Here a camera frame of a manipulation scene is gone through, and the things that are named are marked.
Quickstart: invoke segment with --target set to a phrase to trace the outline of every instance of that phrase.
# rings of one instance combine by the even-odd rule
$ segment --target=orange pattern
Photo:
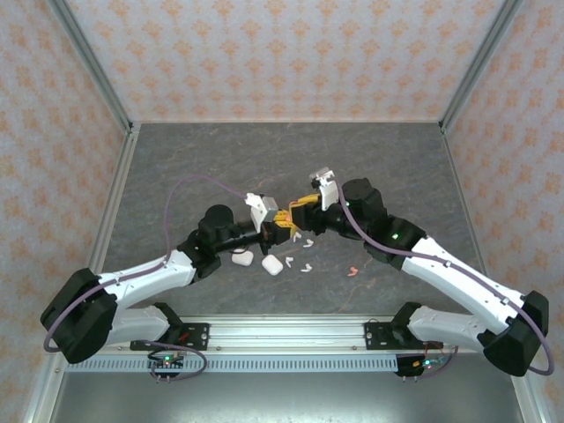
[[[551,302],[553,421],[564,416],[562,22],[560,0],[527,2],[449,133],[489,273]]]
[[[190,122],[438,121],[503,2],[137,3],[71,5],[133,120]]]
[[[2,2],[0,27],[0,409],[22,421],[43,357],[40,312],[85,266],[122,131],[48,2]]]

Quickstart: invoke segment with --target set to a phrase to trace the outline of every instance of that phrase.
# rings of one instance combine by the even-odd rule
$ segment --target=wallpaper
[[[20,422],[41,311],[85,266],[123,134],[45,0],[0,3],[0,410]]]
[[[545,394],[560,417],[563,116],[564,7],[561,0],[529,1],[448,139],[491,276],[524,293],[536,289],[550,301],[549,340],[557,371],[545,379]]]
[[[502,0],[70,0],[134,121],[436,121]]]

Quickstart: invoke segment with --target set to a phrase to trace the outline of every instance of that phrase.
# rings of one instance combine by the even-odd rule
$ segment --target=gray floor
[[[53,423],[519,423],[511,380],[461,355],[442,375],[203,374],[156,384],[143,374],[67,374]]]
[[[198,123],[144,124],[109,245],[105,271],[164,254],[163,207],[186,174],[208,174],[243,192],[275,197],[279,206],[311,191],[308,175],[320,167],[341,183],[367,177],[389,212],[427,230],[474,267],[479,262],[436,124]],[[174,245],[197,227],[205,210],[227,204],[237,219],[248,207],[208,182],[186,186],[171,210]],[[371,260],[359,242],[331,233],[310,236],[303,249],[291,242],[272,253],[294,267],[272,277],[260,251],[248,268],[231,263],[209,278],[147,301],[165,301],[180,315],[210,313],[369,313],[393,315],[406,301],[447,311],[462,309],[431,286]],[[313,270],[301,273],[310,263]],[[346,275],[351,266],[360,272]]]

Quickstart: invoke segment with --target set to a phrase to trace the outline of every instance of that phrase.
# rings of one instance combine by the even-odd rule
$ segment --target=marble-patterned surface
[[[366,176],[390,213],[421,226],[454,255],[474,267],[460,196],[436,124],[398,123],[192,123],[144,124],[131,163],[110,242],[105,271],[164,254],[163,207],[169,190],[186,174],[208,174],[243,192],[264,193],[278,205],[311,191],[310,172],[328,166],[341,183]],[[236,219],[248,207],[209,182],[185,186],[173,201],[174,245],[189,234],[213,204],[227,204]],[[231,263],[192,286],[147,301],[165,301],[180,315],[202,313],[371,313],[393,315],[406,301],[463,311],[416,278],[372,260],[359,242],[334,233],[315,245],[288,242],[271,252],[292,269],[277,277],[260,264],[258,247],[248,268]],[[300,267],[310,263],[310,273]],[[349,268],[360,271],[347,277]]]

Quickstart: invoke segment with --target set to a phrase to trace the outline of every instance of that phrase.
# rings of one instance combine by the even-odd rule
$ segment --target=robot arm
[[[251,207],[250,221],[234,223],[228,207],[212,206],[198,223],[197,230],[171,253],[165,263],[165,258],[159,258],[126,271],[99,276],[88,269],[77,271],[41,316],[42,324],[49,329],[79,295],[116,279],[118,283],[106,286],[73,309],[55,330],[53,339],[67,360],[80,362],[104,345],[137,339],[178,345],[182,322],[166,304],[143,309],[130,307],[167,289],[183,287],[207,277],[219,268],[219,253],[223,251],[259,244],[267,254],[272,245],[290,239],[297,227],[315,234],[330,229],[353,240],[361,239],[338,202],[338,187],[332,181],[333,176],[328,168],[310,175],[312,186],[318,193],[290,203],[289,211],[279,210],[270,197],[248,194],[245,202]],[[391,323],[393,335],[400,345],[408,349],[413,340],[459,345],[483,351],[497,368],[507,373],[524,375],[540,343],[530,325],[508,306],[508,301],[522,308],[546,334],[546,298],[534,291],[524,297],[518,291],[486,278],[449,254],[413,223],[389,215],[380,192],[367,179],[347,182],[342,192],[348,211],[370,239],[389,248],[441,257],[446,264],[416,256],[395,255],[365,242],[368,254],[426,281],[472,313],[458,315],[406,303]],[[163,263],[159,269],[149,271],[159,263]],[[500,301],[472,278],[450,268],[453,263],[502,292],[505,300]]]

